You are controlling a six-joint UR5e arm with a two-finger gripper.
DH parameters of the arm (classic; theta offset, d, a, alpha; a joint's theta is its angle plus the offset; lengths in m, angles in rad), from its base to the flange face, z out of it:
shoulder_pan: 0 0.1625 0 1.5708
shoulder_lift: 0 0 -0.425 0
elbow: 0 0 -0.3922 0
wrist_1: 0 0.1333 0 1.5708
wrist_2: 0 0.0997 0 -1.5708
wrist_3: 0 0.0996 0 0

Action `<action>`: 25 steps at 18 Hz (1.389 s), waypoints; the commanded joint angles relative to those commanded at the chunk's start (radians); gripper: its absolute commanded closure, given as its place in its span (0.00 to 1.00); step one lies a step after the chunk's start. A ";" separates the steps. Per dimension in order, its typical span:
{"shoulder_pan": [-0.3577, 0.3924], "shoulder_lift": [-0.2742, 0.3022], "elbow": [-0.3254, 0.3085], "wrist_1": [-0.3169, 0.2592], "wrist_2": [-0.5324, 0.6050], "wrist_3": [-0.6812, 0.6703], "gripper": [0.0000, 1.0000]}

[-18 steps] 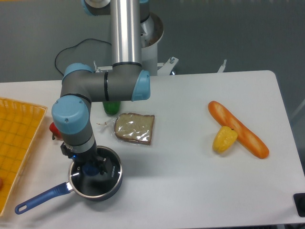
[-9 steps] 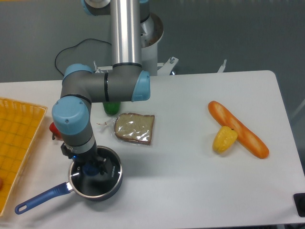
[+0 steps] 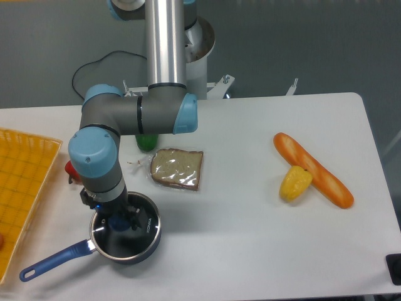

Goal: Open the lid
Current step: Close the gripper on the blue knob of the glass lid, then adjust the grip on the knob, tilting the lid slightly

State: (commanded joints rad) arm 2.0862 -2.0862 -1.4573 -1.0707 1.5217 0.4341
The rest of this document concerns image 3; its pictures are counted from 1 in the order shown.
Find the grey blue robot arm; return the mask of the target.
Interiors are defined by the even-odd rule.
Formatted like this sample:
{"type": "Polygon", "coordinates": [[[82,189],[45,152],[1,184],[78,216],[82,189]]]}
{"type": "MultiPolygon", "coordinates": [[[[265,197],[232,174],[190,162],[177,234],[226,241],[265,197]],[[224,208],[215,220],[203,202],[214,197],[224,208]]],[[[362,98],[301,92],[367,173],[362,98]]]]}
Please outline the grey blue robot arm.
{"type": "Polygon", "coordinates": [[[117,19],[145,20],[148,92],[126,97],[113,86],[91,87],[68,153],[84,186],[83,202],[123,231],[140,227],[142,211],[128,202],[118,160],[121,136],[197,129],[197,99],[187,91],[185,59],[185,32],[197,21],[197,7],[195,1],[109,1],[108,7],[117,19]]]}

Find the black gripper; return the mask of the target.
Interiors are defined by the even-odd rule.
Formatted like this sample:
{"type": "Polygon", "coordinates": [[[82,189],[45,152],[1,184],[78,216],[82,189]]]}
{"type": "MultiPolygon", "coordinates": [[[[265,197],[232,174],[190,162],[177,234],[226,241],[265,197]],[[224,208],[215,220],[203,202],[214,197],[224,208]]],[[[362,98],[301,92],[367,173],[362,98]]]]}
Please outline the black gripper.
{"type": "Polygon", "coordinates": [[[91,197],[87,193],[85,188],[80,191],[80,198],[84,205],[87,205],[90,209],[94,209],[103,218],[109,218],[111,216],[125,218],[127,209],[131,229],[134,231],[138,228],[141,230],[147,230],[148,214],[143,206],[127,207],[128,191],[126,187],[124,187],[123,191],[118,195],[118,197],[112,199],[111,201],[97,201],[94,197],[91,197]]]}

